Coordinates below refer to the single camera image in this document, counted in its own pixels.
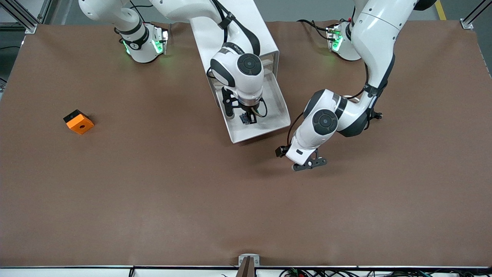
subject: orange block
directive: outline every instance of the orange block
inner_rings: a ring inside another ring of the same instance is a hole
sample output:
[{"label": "orange block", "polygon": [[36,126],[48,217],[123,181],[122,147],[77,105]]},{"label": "orange block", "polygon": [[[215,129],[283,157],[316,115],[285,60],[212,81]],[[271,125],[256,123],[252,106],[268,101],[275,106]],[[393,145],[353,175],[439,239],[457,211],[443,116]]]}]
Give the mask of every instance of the orange block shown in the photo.
[{"label": "orange block", "polygon": [[63,120],[72,131],[80,135],[94,127],[94,123],[85,114],[77,109],[73,111],[73,113],[64,117]]}]

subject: white box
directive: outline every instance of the white box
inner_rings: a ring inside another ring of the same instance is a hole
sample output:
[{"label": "white box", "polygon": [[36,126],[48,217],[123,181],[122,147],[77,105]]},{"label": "white box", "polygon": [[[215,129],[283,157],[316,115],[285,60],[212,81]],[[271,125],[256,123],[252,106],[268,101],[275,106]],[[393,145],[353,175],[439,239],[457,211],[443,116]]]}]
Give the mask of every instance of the white box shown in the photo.
[{"label": "white box", "polygon": [[[240,113],[242,113],[240,109],[234,109],[235,116],[229,119],[225,115],[222,104],[221,89],[223,85],[208,78],[215,102],[222,111],[231,141],[237,143],[290,126],[287,105],[277,83],[278,48],[256,4],[253,0],[221,0],[220,3],[260,40],[260,59],[265,70],[263,99],[268,105],[267,117],[258,118],[258,123],[244,125],[239,118]],[[206,73],[210,67],[210,59],[222,47],[223,30],[214,21],[206,17],[190,19],[190,23],[202,59],[204,73]],[[262,114],[265,112],[262,104],[258,110]]]}]

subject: brown table surface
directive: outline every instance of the brown table surface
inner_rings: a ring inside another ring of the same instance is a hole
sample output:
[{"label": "brown table surface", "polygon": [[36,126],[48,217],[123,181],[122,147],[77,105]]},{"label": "brown table surface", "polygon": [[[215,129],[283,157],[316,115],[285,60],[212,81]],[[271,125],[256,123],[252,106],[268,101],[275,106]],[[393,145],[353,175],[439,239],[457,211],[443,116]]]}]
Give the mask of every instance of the brown table surface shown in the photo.
[{"label": "brown table surface", "polygon": [[[301,23],[268,23],[291,118],[361,61]],[[0,264],[492,264],[492,81],[474,32],[408,22],[372,121],[295,173],[287,129],[232,144],[188,24],[133,62],[111,26],[38,26],[0,104]],[[80,136],[63,117],[96,126]]]}]

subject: gray floor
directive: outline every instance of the gray floor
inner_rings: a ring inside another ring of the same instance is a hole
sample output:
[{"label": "gray floor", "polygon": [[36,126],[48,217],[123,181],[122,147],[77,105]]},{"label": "gray floor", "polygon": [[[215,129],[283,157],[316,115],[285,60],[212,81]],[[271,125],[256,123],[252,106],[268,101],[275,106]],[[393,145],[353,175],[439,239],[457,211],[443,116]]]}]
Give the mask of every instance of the gray floor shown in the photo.
[{"label": "gray floor", "polygon": [[[135,5],[149,5],[147,0],[133,0]],[[315,21],[347,18],[352,14],[353,2],[350,0],[255,0],[258,10],[265,21],[296,21],[309,19]],[[444,10],[449,19],[464,17],[476,6],[479,0],[442,0]],[[146,21],[170,23],[154,8],[139,8]],[[414,11],[411,20],[438,20],[435,7],[426,11]],[[101,24],[87,18],[78,5],[78,0],[59,0],[59,4],[52,17],[51,24],[86,25]],[[492,64],[492,46],[490,30],[492,24],[492,8],[481,15],[476,22],[479,42],[484,56]],[[20,45],[23,39],[22,32],[0,32],[0,47]],[[0,50],[0,77],[8,79],[13,63],[17,57],[17,49]]]},{"label": "gray floor", "polygon": [[[465,18],[482,0],[441,0],[448,20]],[[485,63],[492,69],[492,6],[489,6],[475,21],[473,30],[477,33],[478,45]]]}]

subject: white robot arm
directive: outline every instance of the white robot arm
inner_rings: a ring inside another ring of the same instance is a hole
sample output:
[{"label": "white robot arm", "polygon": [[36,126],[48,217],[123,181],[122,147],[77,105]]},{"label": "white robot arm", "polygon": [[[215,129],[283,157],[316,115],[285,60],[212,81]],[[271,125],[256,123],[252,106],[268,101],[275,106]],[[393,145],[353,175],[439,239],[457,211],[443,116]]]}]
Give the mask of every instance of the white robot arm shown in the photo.
[{"label": "white robot arm", "polygon": [[355,103],[330,90],[321,90],[309,100],[304,121],[295,131],[290,145],[277,149],[277,156],[286,155],[295,162],[294,170],[312,169],[325,165],[318,157],[318,147],[335,131],[344,137],[359,135],[373,118],[374,105],[388,83],[395,62],[393,47],[400,30],[414,9],[416,0],[354,0],[356,9],[351,23],[342,29],[349,42],[341,47],[353,47],[366,63],[369,78],[360,100]]},{"label": "white robot arm", "polygon": [[[153,61],[163,53],[167,32],[150,23],[142,23],[138,14],[123,6],[129,0],[79,0],[85,15],[95,21],[112,23],[123,38],[127,52],[140,63]],[[263,65],[259,59],[260,42],[218,0],[150,0],[165,17],[186,21],[208,17],[225,30],[222,48],[212,57],[210,69],[221,82],[226,114],[234,116],[234,108],[242,108],[245,124],[256,123],[257,108],[263,101]]]},{"label": "white robot arm", "polygon": [[164,52],[167,32],[150,23],[143,23],[138,14],[123,6],[129,0],[79,0],[82,12],[94,21],[115,26],[122,36],[127,53],[139,63],[149,63]]},{"label": "white robot arm", "polygon": [[262,99],[264,70],[260,58],[259,39],[244,27],[234,15],[218,0],[151,0],[151,3],[165,17],[176,20],[189,20],[195,17],[208,17],[226,29],[228,38],[222,48],[210,60],[210,69],[222,88],[226,115],[234,116],[234,108],[242,108],[246,113],[243,123],[256,123],[260,115],[257,108]]}]

